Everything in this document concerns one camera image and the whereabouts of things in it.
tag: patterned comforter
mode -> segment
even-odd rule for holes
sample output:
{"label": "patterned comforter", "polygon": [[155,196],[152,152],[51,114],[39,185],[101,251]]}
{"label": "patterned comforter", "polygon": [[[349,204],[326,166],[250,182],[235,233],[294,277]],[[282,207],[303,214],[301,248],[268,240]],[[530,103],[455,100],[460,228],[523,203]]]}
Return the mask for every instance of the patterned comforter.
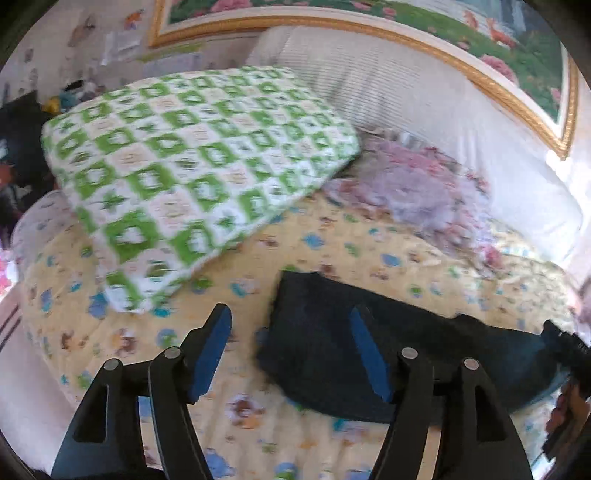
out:
{"label": "patterned comforter", "polygon": [[[201,326],[217,302],[227,303],[233,314],[230,341],[210,391],[190,407],[213,476],[364,480],[387,426],[303,410],[252,361],[280,271],[320,271],[440,315],[463,312],[489,325],[539,333],[552,318],[572,330],[561,270],[542,262],[516,233],[497,224],[493,232],[508,271],[487,280],[410,228],[367,220],[318,193],[208,263],[168,302],[138,315],[108,306],[95,277],[92,242],[77,223],[29,267],[23,318],[31,341],[76,405],[106,359],[151,359]],[[548,399],[513,415],[530,459],[540,451],[551,406]],[[148,399],[139,407],[147,461],[159,465]]]}

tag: pink flowers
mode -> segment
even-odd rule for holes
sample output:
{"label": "pink flowers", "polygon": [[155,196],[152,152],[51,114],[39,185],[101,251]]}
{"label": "pink flowers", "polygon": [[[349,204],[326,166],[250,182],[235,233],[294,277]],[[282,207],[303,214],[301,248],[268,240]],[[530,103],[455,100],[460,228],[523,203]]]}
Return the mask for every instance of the pink flowers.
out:
{"label": "pink flowers", "polygon": [[480,57],[480,59],[489,67],[494,68],[501,75],[503,75],[504,77],[515,83],[517,86],[519,86],[519,80],[517,79],[517,75],[515,75],[515,72],[511,70],[511,67],[509,67],[504,60],[501,60],[500,58],[494,57],[492,55],[483,55],[482,57]]}
{"label": "pink flowers", "polygon": [[0,260],[0,295],[12,285],[12,281],[6,276],[7,262]]}
{"label": "pink flowers", "polygon": [[226,12],[228,10],[238,10],[239,8],[252,7],[251,0],[217,0],[209,9],[211,13]]}
{"label": "pink flowers", "polygon": [[562,99],[562,92],[560,91],[560,89],[558,89],[556,87],[552,87],[550,89],[550,94],[552,95],[552,98],[554,99],[554,103],[556,105],[560,105],[560,100]]}
{"label": "pink flowers", "polygon": [[394,17],[396,17],[396,10],[393,8],[384,7],[384,8],[382,8],[382,12],[386,16],[386,18],[389,20],[394,20]]}
{"label": "pink flowers", "polygon": [[484,256],[484,263],[493,270],[500,270],[503,268],[503,257],[501,253],[492,245],[484,247],[482,254]]}
{"label": "pink flowers", "polygon": [[488,184],[488,182],[485,179],[482,179],[482,178],[478,179],[478,189],[482,193],[486,193],[487,195],[489,195],[491,193],[491,186]]}
{"label": "pink flowers", "polygon": [[460,47],[462,50],[468,51],[468,50],[470,50],[470,47],[472,46],[472,44],[470,43],[470,40],[468,40],[466,37],[462,37],[457,42],[457,46]]}
{"label": "pink flowers", "polygon": [[371,5],[363,3],[363,2],[351,2],[351,4],[357,9],[357,10],[369,10],[371,9]]}

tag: framed painting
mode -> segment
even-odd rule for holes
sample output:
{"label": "framed painting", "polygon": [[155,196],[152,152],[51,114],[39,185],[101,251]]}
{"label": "framed painting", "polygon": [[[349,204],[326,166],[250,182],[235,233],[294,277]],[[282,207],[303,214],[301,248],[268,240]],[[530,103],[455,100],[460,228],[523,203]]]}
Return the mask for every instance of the framed painting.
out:
{"label": "framed painting", "polygon": [[523,0],[155,0],[150,46],[277,25],[335,28],[431,54],[567,157],[578,70]]}

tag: wall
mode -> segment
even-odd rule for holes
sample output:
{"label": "wall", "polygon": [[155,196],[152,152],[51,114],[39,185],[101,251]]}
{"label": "wall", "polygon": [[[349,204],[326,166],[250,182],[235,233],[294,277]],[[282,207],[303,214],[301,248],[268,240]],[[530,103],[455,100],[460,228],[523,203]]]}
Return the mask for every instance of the wall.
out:
{"label": "wall", "polygon": [[[82,1],[61,0],[27,32],[0,72],[0,92],[10,84],[9,99],[19,97],[19,90],[31,90],[29,76],[37,69],[41,101],[59,91],[73,77],[74,50],[67,46],[72,29],[83,11]],[[33,48],[33,59],[24,63],[25,52]]]}
{"label": "wall", "polygon": [[[9,99],[13,100],[31,90],[30,73],[38,73],[38,95],[41,102],[57,95],[60,88],[78,78],[87,78],[94,70],[95,78],[108,89],[143,78],[143,64],[134,58],[150,50],[147,31],[150,27],[154,0],[60,0],[49,10],[19,43],[0,72],[0,93],[10,84]],[[141,44],[128,61],[114,61],[100,66],[105,41],[111,32],[123,30],[124,19],[136,10],[144,9],[143,20],[135,33]],[[76,48],[67,46],[74,28],[89,15],[94,15],[96,28]],[[203,43],[202,68],[230,68],[246,60],[258,38],[258,33],[217,35],[188,43]],[[25,52],[34,50],[33,60],[24,63]]]}

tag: green and white pillow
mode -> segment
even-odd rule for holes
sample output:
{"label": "green and white pillow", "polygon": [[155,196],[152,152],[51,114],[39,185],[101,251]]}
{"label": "green and white pillow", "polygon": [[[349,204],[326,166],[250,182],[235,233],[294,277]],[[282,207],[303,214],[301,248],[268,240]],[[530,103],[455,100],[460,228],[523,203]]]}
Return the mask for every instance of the green and white pillow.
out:
{"label": "green and white pillow", "polygon": [[140,80],[52,119],[43,146],[107,298],[135,313],[359,149],[351,125],[283,67]]}

